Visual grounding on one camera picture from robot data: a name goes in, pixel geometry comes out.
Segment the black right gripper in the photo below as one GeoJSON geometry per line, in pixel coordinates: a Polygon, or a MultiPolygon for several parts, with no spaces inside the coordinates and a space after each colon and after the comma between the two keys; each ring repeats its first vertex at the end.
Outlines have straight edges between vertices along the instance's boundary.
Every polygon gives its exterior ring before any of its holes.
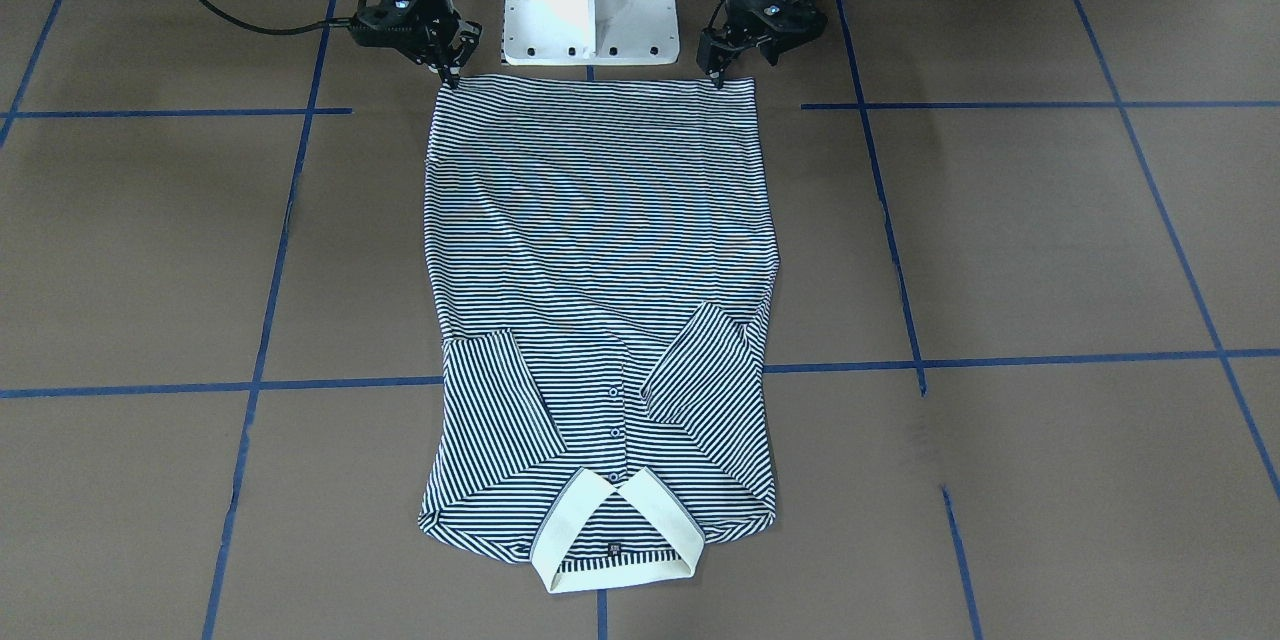
{"type": "Polygon", "coordinates": [[[358,0],[348,33],[362,47],[393,49],[420,67],[440,67],[444,87],[457,90],[461,72],[483,37],[453,0],[358,0]]]}

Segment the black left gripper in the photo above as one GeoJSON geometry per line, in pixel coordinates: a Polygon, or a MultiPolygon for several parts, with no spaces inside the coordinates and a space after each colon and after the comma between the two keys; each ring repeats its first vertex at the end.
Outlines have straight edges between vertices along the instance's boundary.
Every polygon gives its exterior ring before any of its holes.
{"type": "Polygon", "coordinates": [[[817,0],[721,0],[712,17],[701,29],[696,61],[716,90],[724,87],[726,69],[742,52],[758,49],[777,67],[785,52],[814,42],[828,26],[817,0]],[[721,10],[724,22],[716,26],[721,10]]]}

